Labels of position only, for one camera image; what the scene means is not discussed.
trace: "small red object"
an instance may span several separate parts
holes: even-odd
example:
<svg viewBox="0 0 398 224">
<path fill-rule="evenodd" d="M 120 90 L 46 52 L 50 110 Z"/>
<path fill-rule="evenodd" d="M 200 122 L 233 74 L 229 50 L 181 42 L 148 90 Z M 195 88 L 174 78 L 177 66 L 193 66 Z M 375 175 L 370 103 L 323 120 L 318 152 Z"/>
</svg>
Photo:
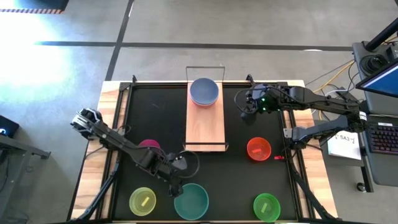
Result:
<svg viewBox="0 0 398 224">
<path fill-rule="evenodd" d="M 271 145 L 260 137 L 250 139 L 247 146 L 248 155 L 255 161 L 264 161 L 271 155 Z"/>
<path fill-rule="evenodd" d="M 281 159 L 285 159 L 285 157 L 284 156 L 274 156 L 274 159 L 275 160 L 281 160 Z"/>
</svg>

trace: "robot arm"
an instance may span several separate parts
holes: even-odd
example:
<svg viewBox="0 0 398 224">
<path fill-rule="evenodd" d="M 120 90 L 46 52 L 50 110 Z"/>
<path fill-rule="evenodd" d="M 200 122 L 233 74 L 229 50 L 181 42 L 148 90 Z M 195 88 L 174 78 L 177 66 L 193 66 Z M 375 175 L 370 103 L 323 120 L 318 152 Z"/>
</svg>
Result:
<svg viewBox="0 0 398 224">
<path fill-rule="evenodd" d="M 182 194 L 181 178 L 178 172 L 187 168 L 186 160 L 175 154 L 166 154 L 158 147 L 140 147 L 128 141 L 124 136 L 109 128 L 102 120 L 100 112 L 82 109 L 72 120 L 71 125 L 83 137 L 99 138 L 107 149 L 125 152 L 137 166 L 149 175 L 156 176 L 170 184 L 169 195 L 178 197 Z"/>
<path fill-rule="evenodd" d="M 248 123 L 253 122 L 256 113 L 271 113 L 279 110 L 311 108 L 341 115 L 336 120 L 311 128 L 284 129 L 285 137 L 290 138 L 301 148 L 304 148 L 311 138 L 325 138 L 343 130 L 360 133 L 366 127 L 366 120 L 362 119 L 363 115 L 357 102 L 317 95 L 301 86 L 267 85 L 265 83 L 255 85 L 252 82 L 252 88 L 246 92 L 246 103 L 248 105 L 245 109 L 238 108 L 242 111 L 242 119 Z"/>
</svg>

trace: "laptop keyboard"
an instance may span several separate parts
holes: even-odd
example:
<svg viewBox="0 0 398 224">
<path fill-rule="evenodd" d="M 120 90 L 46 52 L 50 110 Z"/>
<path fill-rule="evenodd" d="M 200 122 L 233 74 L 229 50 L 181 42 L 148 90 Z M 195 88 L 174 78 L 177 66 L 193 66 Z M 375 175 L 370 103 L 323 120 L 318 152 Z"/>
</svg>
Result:
<svg viewBox="0 0 398 224">
<path fill-rule="evenodd" d="M 398 155 L 398 127 L 370 125 L 371 152 Z"/>
</svg>

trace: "green bowl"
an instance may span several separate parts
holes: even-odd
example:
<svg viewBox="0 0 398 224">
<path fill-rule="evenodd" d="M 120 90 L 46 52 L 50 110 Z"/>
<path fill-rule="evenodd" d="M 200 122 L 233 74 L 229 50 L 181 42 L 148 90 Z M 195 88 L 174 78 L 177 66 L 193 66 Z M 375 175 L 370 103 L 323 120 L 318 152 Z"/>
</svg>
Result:
<svg viewBox="0 0 398 224">
<path fill-rule="evenodd" d="M 185 220 L 201 218 L 209 207 L 209 196 L 206 190 L 198 184 L 182 186 L 183 194 L 174 199 L 174 208 Z"/>
<path fill-rule="evenodd" d="M 131 194 L 129 205 L 135 215 L 148 215 L 155 208 L 156 195 L 151 189 L 140 187 Z"/>
<path fill-rule="evenodd" d="M 260 194 L 253 203 L 254 214 L 264 222 L 275 222 L 280 215 L 279 201 L 271 194 Z"/>
</svg>

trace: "blue bowl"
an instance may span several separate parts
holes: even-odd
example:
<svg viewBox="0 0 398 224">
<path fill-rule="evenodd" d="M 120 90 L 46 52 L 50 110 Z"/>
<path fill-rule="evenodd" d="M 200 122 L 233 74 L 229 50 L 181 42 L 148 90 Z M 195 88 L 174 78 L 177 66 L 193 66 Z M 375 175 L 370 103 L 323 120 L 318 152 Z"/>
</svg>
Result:
<svg viewBox="0 0 398 224">
<path fill-rule="evenodd" d="M 201 106 L 213 104 L 218 98 L 218 86 L 209 78 L 199 78 L 193 81 L 190 89 L 192 100 Z"/>
</svg>

